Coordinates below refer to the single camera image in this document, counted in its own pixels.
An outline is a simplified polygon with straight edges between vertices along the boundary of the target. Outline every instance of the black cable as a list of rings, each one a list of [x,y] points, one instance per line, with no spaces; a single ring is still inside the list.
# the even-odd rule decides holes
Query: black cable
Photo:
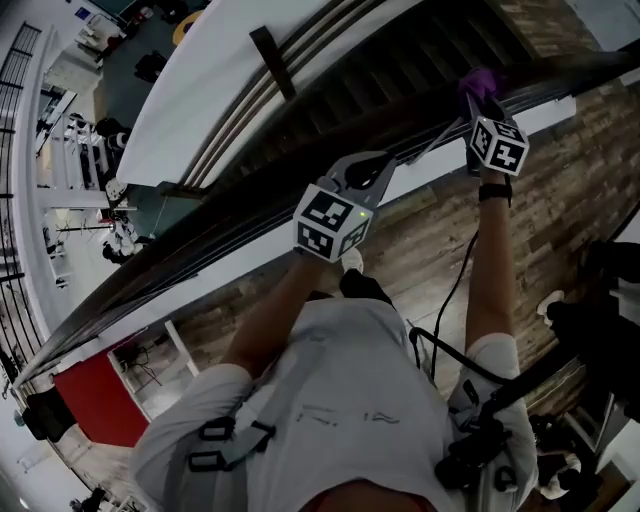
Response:
[[[458,285],[460,284],[460,281],[462,280],[462,275],[464,274],[464,271],[467,268],[467,263],[469,263],[469,256],[471,256],[471,250],[473,249],[473,246],[475,245],[477,239],[478,239],[478,232],[476,231],[475,235],[473,235],[473,238],[469,242],[469,247],[467,248],[467,253],[464,255],[464,260],[462,262],[462,268],[460,269],[460,273],[458,274],[458,279],[456,279],[456,282],[453,285],[453,288],[451,288],[451,291],[449,292],[449,295],[447,295],[447,298],[442,303],[442,307],[440,308],[440,312],[438,313],[438,318],[436,319],[436,327],[433,330],[433,336],[436,339],[438,339],[438,334],[440,334],[440,320],[442,319],[442,315],[444,314],[444,310],[446,309],[447,305],[449,304],[449,301],[451,300],[451,297],[453,297],[453,294],[456,293],[456,290],[458,289]],[[429,341],[434,343],[434,345],[433,345],[433,355],[431,356],[431,379],[435,381],[435,379],[436,379],[436,356],[438,355],[438,345],[435,342],[433,342],[433,340],[429,340]]]
[[[485,379],[490,380],[491,382],[495,382],[496,384],[501,384],[501,385],[504,385],[504,384],[510,382],[510,379],[505,379],[504,377],[499,377],[498,375],[495,375],[495,374],[491,373],[489,370],[486,370],[485,368],[483,368],[479,364],[473,362],[471,359],[469,359],[468,357],[462,355],[460,352],[458,352],[456,349],[454,349],[453,347],[451,347],[450,345],[448,345],[447,343],[445,343],[441,339],[435,337],[433,334],[431,334],[430,332],[425,331],[424,329],[422,329],[420,327],[414,327],[413,329],[411,329],[409,331],[409,340],[411,341],[411,343],[413,344],[414,347],[416,346],[417,337],[418,336],[424,336],[431,343],[433,343],[434,351],[435,351],[436,347],[440,347],[447,354],[449,354],[451,357],[453,357],[456,361],[462,363],[463,365],[465,365],[470,370],[473,370],[474,372],[476,372],[481,377],[484,377]]]

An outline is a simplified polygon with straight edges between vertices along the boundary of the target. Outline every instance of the wooden floor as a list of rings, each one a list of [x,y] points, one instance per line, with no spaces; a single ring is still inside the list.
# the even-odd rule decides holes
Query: wooden floor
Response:
[[[542,56],[597,49],[564,0],[502,1],[507,16]],[[525,169],[513,181],[512,236],[517,270],[516,338],[523,367],[554,342],[536,306],[561,288],[570,299],[584,286],[576,258],[590,239],[608,238],[640,200],[640,91],[618,82],[578,98],[578,114],[531,138]],[[464,171],[445,176],[385,208],[363,244],[365,273],[378,279],[399,313],[432,330],[469,240],[477,229],[478,183]],[[200,367],[223,354],[249,309],[279,279],[283,257],[174,315],[173,321]],[[321,289],[335,293],[339,270]],[[461,348],[467,276],[442,320],[441,337]],[[457,378],[450,358],[438,356],[436,382],[447,394]],[[571,364],[528,397],[530,410],[562,410],[580,389],[584,368]],[[80,432],[63,438],[72,446]],[[126,492],[128,451],[91,449],[71,464],[92,481]]]

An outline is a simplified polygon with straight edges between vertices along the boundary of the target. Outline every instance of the black strap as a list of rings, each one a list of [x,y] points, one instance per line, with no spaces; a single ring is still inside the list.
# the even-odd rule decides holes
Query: black strap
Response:
[[[504,197],[509,201],[509,207],[511,207],[511,198],[513,197],[513,190],[511,189],[511,180],[509,176],[505,174],[505,184],[499,183],[486,183],[480,186],[478,190],[478,199],[480,202],[490,199],[492,197]]]

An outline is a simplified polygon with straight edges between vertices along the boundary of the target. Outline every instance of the metal railing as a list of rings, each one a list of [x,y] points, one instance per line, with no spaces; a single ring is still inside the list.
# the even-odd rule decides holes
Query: metal railing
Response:
[[[16,116],[31,52],[40,33],[23,24],[0,68],[0,363],[10,382],[42,347],[23,286],[10,207]]]

